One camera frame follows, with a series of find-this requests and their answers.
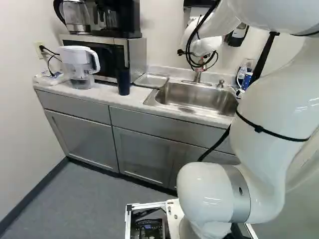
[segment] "electrical outlet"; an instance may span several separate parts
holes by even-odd
[[[36,51],[36,54],[37,54],[39,59],[43,59],[43,54],[42,54],[40,47],[39,47],[41,45],[44,46],[44,43],[43,42],[35,42],[34,43],[35,51]]]

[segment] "white countertop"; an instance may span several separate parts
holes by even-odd
[[[40,86],[39,84],[33,84],[33,87],[36,90],[55,93],[58,95],[219,128],[228,128],[233,119],[232,117],[219,115],[216,115],[215,117],[198,116],[144,105],[143,102],[151,93],[152,89],[138,86],[131,86],[130,94],[128,96],[120,96],[117,86],[97,83],[94,84],[93,88],[88,90],[74,89],[67,82],[55,86]]]

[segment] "floor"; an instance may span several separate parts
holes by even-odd
[[[1,239],[124,239],[126,204],[171,198],[68,163]]]

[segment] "sink basin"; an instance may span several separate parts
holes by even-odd
[[[234,116],[238,102],[227,90],[204,85],[168,82],[159,91],[154,90],[144,104],[193,113],[196,115]]]

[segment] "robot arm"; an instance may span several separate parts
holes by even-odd
[[[185,51],[186,43],[197,26],[197,23],[202,19],[195,19],[185,30],[181,40],[181,48]],[[232,9],[227,6],[227,1],[222,1],[216,8],[216,11],[211,13],[204,24],[192,39],[190,51],[197,57],[201,57],[217,50],[222,44],[222,36],[227,35],[234,30],[240,20],[235,16]]]
[[[261,29],[295,35],[319,30],[317,1],[292,0],[289,6],[277,0],[222,0],[221,4],[245,24]],[[213,26],[213,19],[206,26]],[[264,223],[282,210],[287,169],[319,125],[318,46],[317,38],[309,38],[288,66],[260,78],[246,91],[230,128],[230,143],[240,165],[196,162],[180,170],[180,205],[201,238],[212,234],[216,222]],[[275,134],[254,128],[243,118]]]

